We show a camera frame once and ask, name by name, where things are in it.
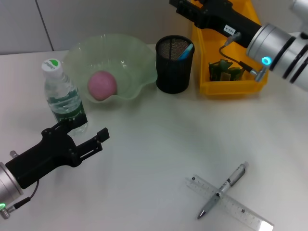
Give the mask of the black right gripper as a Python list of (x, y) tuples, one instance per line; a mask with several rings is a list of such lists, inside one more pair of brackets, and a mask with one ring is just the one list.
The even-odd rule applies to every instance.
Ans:
[(195, 22), (199, 29), (212, 29), (229, 37), (239, 32), (237, 43), (247, 48), (261, 25), (243, 16), (233, 9), (229, 0), (199, 0), (202, 7), (198, 7), (187, 0), (169, 0), (169, 4), (176, 8), (176, 13)]

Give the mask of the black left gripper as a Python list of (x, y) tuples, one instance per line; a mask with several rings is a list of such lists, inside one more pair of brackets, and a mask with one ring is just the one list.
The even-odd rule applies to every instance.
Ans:
[(77, 167), (81, 160), (103, 150), (102, 143), (110, 138), (107, 128), (90, 140), (76, 146), (68, 133), (79, 134), (87, 129), (85, 117), (65, 119), (59, 125), (42, 131), (42, 140), (5, 164), (22, 189), (60, 166)]

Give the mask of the clear water bottle green label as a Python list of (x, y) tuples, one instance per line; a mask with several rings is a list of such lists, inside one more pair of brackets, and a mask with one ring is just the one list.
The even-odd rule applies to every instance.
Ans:
[(57, 122), (85, 114), (78, 89), (63, 71), (62, 63), (51, 58), (45, 60), (41, 68), (45, 77), (46, 101)]

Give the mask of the clear plastic ruler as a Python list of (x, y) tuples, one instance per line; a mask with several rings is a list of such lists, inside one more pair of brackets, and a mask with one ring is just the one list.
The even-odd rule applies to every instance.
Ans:
[[(185, 180), (188, 188), (192, 189), (207, 201), (209, 201), (217, 191), (216, 187), (197, 175), (194, 175), (190, 179), (186, 178)], [(227, 215), (230, 215), (252, 231), (273, 231), (274, 229), (272, 223), (228, 195), (222, 194), (214, 207), (224, 211)]]

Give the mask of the silver clear pen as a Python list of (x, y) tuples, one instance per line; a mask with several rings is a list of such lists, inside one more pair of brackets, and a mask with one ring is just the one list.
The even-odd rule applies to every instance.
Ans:
[(237, 181), (246, 173), (246, 168), (249, 166), (247, 162), (240, 164), (231, 176), (222, 184), (217, 192), (207, 201), (202, 207), (197, 219), (204, 217), (220, 200), (221, 194), (226, 193), (230, 187), (233, 187)]

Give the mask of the green plastic wrapper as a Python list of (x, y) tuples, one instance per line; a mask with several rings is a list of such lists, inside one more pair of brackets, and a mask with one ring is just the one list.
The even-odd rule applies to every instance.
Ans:
[(233, 62), (221, 59), (215, 63), (209, 63), (210, 81), (237, 81), (245, 72), (244, 68), (233, 66)]

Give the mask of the yellow plastic bin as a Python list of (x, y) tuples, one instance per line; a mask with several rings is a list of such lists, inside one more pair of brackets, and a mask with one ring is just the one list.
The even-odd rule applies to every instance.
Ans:
[[(230, 0), (233, 9), (252, 21), (260, 24), (257, 13), (251, 0)], [(240, 80), (236, 81), (211, 81), (209, 63), (215, 63), (221, 59), (226, 59), (219, 53), (219, 48), (224, 45), (227, 38), (211, 29), (199, 29), (191, 26), (191, 40), (195, 46), (193, 55), (193, 76), (199, 92), (211, 99), (231, 99), (244, 97), (248, 94), (255, 94), (262, 90), (267, 84), (269, 71), (260, 82), (255, 82), (254, 76), (244, 72)], [(237, 61), (242, 61), (259, 71), (262, 65), (246, 56), (246, 49), (233, 42), (223, 53)]]

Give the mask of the blue scissors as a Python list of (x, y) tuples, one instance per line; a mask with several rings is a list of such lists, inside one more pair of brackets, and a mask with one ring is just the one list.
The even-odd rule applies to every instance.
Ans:
[(183, 53), (178, 57), (178, 60), (181, 61), (181, 60), (186, 59), (190, 55), (193, 48), (194, 48), (194, 45), (191, 43), (189, 46), (187, 46), (187, 48), (183, 51)]

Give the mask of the green glass fruit plate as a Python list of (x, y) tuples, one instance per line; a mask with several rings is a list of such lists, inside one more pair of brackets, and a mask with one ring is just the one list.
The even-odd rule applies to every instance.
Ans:
[[(146, 85), (155, 83), (156, 54), (140, 39), (125, 34), (89, 37), (71, 48), (63, 58), (64, 72), (83, 97), (92, 103), (110, 103), (136, 98)], [(116, 80), (116, 93), (104, 100), (95, 99), (88, 90), (97, 72), (110, 73)]]

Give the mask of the black mesh pen holder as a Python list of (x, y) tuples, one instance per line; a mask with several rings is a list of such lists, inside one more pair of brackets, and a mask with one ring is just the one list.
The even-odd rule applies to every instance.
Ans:
[(156, 85), (162, 92), (178, 94), (188, 88), (195, 47), (186, 59), (179, 61), (178, 57), (191, 43), (188, 38), (180, 35), (169, 35), (157, 42)]

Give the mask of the pink peach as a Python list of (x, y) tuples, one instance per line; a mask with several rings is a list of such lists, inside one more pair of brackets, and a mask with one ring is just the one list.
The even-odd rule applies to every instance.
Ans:
[(90, 95), (98, 101), (103, 101), (117, 92), (115, 77), (106, 71), (94, 73), (89, 79), (87, 87)]

